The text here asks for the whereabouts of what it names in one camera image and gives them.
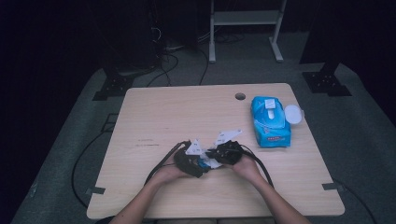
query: forearm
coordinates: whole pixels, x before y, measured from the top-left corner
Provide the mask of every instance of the forearm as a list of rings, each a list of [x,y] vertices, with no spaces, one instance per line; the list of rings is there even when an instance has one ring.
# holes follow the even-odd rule
[[[150,180],[145,187],[111,220],[111,224],[140,224],[152,199],[163,183]]]
[[[263,178],[256,179],[252,182],[252,185],[265,200],[277,224],[310,223],[306,217],[283,199]]]

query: blue packaging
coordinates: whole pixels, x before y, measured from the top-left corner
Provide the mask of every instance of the blue packaging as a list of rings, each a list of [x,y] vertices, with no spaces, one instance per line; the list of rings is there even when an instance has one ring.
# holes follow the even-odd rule
[[[254,131],[260,147],[289,147],[290,124],[282,104],[275,97],[256,96],[251,102]]]

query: white lid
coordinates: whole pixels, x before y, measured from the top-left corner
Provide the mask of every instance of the white lid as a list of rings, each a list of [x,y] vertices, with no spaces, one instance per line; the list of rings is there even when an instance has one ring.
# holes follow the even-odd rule
[[[288,123],[298,124],[303,120],[303,113],[299,106],[297,105],[287,105],[285,107],[285,117]]]

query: wooden table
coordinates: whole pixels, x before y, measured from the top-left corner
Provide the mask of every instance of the wooden table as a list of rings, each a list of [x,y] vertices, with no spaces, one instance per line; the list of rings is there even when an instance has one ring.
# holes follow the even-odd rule
[[[235,95],[244,93],[245,100]],[[177,143],[199,139],[213,146],[220,131],[241,129],[235,141],[252,149],[276,190],[305,216],[345,211],[305,120],[293,126],[291,147],[259,148],[250,104],[254,96],[275,96],[283,106],[298,102],[288,84],[248,84],[130,89],[126,93],[96,187],[89,218],[116,215],[143,187],[152,168]],[[269,217],[266,204],[248,182],[227,168],[201,178],[180,178],[157,193],[147,218]]]

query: white stand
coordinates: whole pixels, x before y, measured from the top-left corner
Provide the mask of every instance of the white stand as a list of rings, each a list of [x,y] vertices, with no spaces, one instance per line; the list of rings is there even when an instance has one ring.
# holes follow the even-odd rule
[[[277,46],[277,37],[279,35],[280,25],[287,0],[282,0],[280,10],[265,11],[219,11],[215,12],[214,0],[211,2],[210,14],[210,41],[209,41],[209,61],[216,62],[215,52],[215,26],[216,25],[258,25],[273,24],[275,25],[274,36],[269,37],[271,47],[276,57],[276,61],[283,62],[283,57]]]

